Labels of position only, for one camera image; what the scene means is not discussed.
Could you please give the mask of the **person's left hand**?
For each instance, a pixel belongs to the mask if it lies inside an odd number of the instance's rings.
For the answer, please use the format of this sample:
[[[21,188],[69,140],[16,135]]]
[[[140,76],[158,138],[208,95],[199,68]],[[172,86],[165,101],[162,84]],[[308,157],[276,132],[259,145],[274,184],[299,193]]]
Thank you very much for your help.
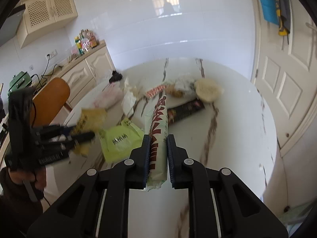
[[[34,173],[23,170],[11,171],[9,169],[9,176],[15,184],[22,184],[26,181],[33,182],[35,188],[41,191],[47,186],[46,168],[36,170]]]

